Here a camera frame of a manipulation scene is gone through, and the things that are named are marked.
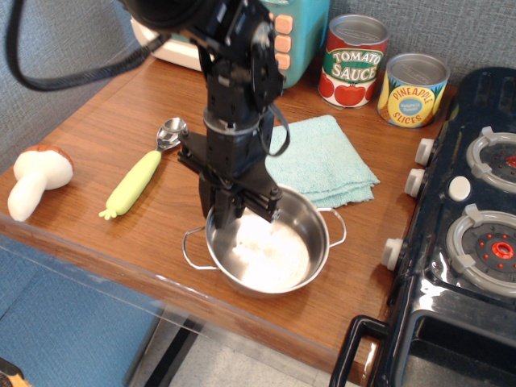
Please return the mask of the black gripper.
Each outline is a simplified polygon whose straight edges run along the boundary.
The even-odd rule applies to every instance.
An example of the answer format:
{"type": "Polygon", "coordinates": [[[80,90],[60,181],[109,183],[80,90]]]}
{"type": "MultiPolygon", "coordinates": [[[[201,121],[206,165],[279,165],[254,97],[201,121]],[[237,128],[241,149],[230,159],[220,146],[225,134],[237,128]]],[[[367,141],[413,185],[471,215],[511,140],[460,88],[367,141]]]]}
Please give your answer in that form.
{"type": "Polygon", "coordinates": [[[246,209],[268,222],[277,218],[282,192],[265,168],[273,125],[262,120],[247,133],[221,134],[208,128],[205,135],[187,130],[179,135],[179,161],[198,174],[202,213],[206,218],[213,207],[216,229],[246,209]]]}

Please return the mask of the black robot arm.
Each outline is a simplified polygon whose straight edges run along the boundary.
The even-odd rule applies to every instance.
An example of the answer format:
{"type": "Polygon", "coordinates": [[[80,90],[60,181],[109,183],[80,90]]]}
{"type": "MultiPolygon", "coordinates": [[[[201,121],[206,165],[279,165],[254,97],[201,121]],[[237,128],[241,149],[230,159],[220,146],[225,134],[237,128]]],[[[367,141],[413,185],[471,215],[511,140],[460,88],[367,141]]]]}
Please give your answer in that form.
{"type": "Polygon", "coordinates": [[[179,160],[199,175],[202,210],[217,228],[245,209],[272,221],[281,189],[265,168],[275,100],[284,77],[273,22],[259,1],[125,1],[131,16],[163,38],[183,35],[198,47],[207,87],[206,133],[182,132],[179,160]]]}

